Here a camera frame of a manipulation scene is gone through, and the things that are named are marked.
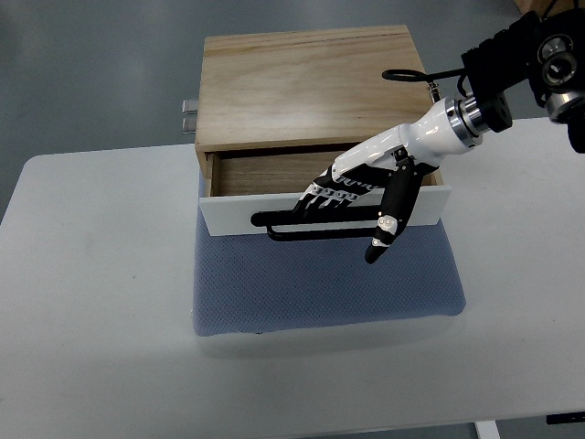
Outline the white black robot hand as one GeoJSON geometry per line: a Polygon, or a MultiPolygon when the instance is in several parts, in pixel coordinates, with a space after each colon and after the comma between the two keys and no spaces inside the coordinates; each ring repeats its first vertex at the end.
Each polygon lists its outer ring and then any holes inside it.
{"type": "Polygon", "coordinates": [[[421,183],[448,155],[462,155],[488,131],[474,99],[444,98],[415,123],[387,129],[335,158],[304,191],[292,212],[333,215],[377,188],[384,190],[365,259],[375,262],[406,228],[421,183]]]}

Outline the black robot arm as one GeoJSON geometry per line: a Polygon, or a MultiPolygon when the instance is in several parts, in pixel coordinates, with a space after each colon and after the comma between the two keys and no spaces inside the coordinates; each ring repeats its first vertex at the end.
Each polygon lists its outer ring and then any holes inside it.
{"type": "Polygon", "coordinates": [[[584,10],[542,19],[529,11],[509,28],[462,54],[480,126],[496,133],[512,126],[504,92],[527,80],[552,123],[568,127],[569,143],[584,152],[584,10]]]}

